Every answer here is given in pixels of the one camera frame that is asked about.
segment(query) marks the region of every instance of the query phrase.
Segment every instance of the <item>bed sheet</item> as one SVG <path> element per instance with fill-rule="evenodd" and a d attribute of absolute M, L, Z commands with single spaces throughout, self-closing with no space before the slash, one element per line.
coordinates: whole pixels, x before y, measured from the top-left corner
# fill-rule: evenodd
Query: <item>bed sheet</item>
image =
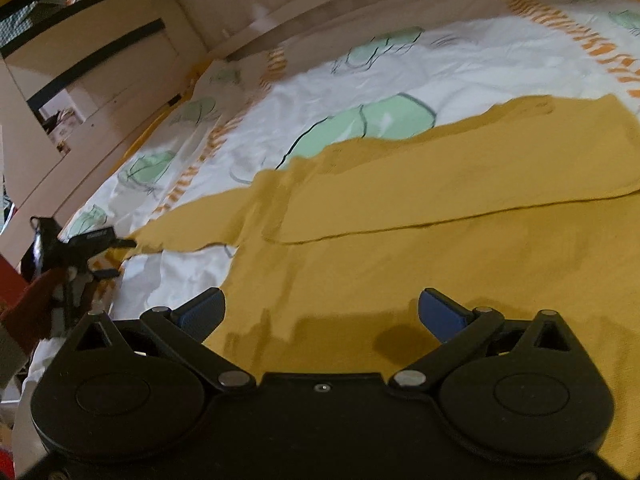
<path fill-rule="evenodd" d="M 213 63 L 190 101 L 74 216 L 64 235 L 129 235 L 178 205 L 355 136 L 410 137 L 531 94 L 615 94 L 640 111 L 637 0 L 420 0 L 378 9 L 269 53 Z M 176 307 L 223 283 L 235 249 L 123 264 L 116 319 Z M 111 298 L 104 297 L 105 304 Z M 59 341 L 38 348 L 37 380 Z"/>

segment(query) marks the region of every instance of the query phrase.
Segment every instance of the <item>yellow blanket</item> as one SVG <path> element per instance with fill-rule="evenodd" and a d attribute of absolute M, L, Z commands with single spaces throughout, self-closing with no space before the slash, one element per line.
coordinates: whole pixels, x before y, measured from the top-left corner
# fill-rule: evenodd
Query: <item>yellow blanket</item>
<path fill-rule="evenodd" d="M 558 310 L 616 399 L 602 453 L 636 474 L 639 134 L 612 96 L 521 98 L 295 158 L 149 223 L 137 252 L 239 247 L 206 345 L 258 376 L 410 364 L 437 345 L 417 319 L 426 286 L 513 319 Z"/>

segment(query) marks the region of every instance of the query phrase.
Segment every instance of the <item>bed frame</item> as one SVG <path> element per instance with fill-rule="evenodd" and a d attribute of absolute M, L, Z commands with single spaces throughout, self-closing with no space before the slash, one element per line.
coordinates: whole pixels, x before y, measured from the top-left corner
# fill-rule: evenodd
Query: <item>bed frame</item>
<path fill-rule="evenodd" d="M 31 216 L 67 222 L 167 102 L 186 88 L 197 62 L 244 57 L 386 1 L 100 0 L 19 45 L 0 59 L 4 175 L 17 206 L 0 235 L 0 253 L 18 263 L 33 236 Z M 146 34 L 140 32 L 145 27 Z M 105 50 L 127 35 L 135 41 Z M 85 64 L 81 75 L 69 75 L 98 52 L 98 62 Z M 62 157 L 30 104 L 65 74 L 62 82 L 70 81 L 67 90 L 88 103 L 89 113 Z"/>

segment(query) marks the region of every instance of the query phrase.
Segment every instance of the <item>person's arm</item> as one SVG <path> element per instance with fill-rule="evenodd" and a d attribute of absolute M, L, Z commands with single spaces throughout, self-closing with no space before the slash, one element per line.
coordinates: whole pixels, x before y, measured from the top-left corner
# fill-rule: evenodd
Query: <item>person's arm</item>
<path fill-rule="evenodd" d="M 0 314 L 0 390 L 24 366 L 38 341 L 49 336 L 51 297 L 64 278 L 64 269 L 45 272 L 28 286 L 15 306 Z"/>

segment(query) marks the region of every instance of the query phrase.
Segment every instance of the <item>blue gripper pad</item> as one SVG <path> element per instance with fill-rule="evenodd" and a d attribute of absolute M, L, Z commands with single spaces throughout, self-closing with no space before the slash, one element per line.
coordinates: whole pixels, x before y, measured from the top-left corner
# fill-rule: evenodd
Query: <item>blue gripper pad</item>
<path fill-rule="evenodd" d="M 438 341 L 446 343 L 465 329 L 474 315 L 434 288 L 425 288 L 418 298 L 418 317 Z"/>
<path fill-rule="evenodd" d="M 202 343 L 225 319 L 225 310 L 225 295 L 212 287 L 172 311 L 171 320 Z"/>

